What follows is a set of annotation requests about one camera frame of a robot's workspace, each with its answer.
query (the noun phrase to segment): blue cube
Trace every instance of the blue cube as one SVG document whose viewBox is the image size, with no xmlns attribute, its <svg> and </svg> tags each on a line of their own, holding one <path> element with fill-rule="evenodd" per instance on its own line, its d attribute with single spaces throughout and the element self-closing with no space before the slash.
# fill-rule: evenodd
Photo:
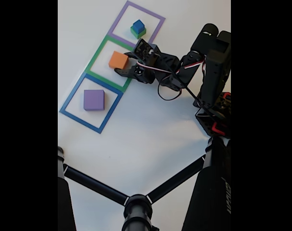
<svg viewBox="0 0 292 231">
<path fill-rule="evenodd" d="M 133 23 L 133 30 L 135 31 L 136 34 L 139 34 L 143 32 L 145 29 L 144 23 L 141 22 L 141 20 L 137 20 L 135 23 Z"/>
</svg>

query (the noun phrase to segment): red component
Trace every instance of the red component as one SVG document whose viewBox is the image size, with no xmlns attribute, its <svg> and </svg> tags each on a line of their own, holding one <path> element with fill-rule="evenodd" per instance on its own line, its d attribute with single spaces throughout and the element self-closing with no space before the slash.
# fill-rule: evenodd
<svg viewBox="0 0 292 231">
<path fill-rule="evenodd" d="M 231 95 L 230 92 L 226 92 L 224 95 L 223 95 L 223 98 L 225 99 L 228 95 Z"/>
<path fill-rule="evenodd" d="M 213 126 L 212 126 L 212 131 L 214 131 L 214 132 L 216 132 L 216 133 L 218 133 L 218 134 L 221 134 L 222 136 L 225 136 L 225 132 L 223 132 L 223 131 L 221 131 L 221 130 L 218 130 L 218 129 L 216 128 L 216 126 L 217 126 L 217 122 L 214 122 L 214 123 L 213 123 Z"/>
</svg>

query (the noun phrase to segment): purple cube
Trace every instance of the purple cube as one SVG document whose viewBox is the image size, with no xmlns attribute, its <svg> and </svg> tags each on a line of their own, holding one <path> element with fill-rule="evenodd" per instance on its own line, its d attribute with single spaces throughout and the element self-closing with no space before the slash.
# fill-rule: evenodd
<svg viewBox="0 0 292 231">
<path fill-rule="evenodd" d="M 104 91 L 84 90 L 84 109 L 86 111 L 104 110 Z"/>
</svg>

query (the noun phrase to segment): orange cube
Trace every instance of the orange cube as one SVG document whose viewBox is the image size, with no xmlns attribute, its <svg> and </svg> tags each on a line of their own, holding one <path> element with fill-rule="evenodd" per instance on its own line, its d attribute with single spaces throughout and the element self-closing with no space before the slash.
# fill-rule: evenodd
<svg viewBox="0 0 292 231">
<path fill-rule="evenodd" d="M 108 65 L 112 69 L 115 68 L 124 69 L 127 63 L 128 63 L 127 55 L 114 51 Z"/>
</svg>

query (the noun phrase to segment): tripod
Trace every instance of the tripod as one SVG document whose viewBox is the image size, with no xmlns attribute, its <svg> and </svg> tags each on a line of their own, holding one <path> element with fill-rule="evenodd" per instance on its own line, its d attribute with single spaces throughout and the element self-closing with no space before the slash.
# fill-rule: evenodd
<svg viewBox="0 0 292 231">
<path fill-rule="evenodd" d="M 231 219 L 231 141 L 212 137 L 206 154 L 147 195 L 125 195 L 63 164 L 58 147 L 58 231 L 76 231 L 67 177 L 122 205 L 122 231 L 159 231 L 151 224 L 152 204 L 199 172 L 182 231 L 229 231 Z"/>
</svg>

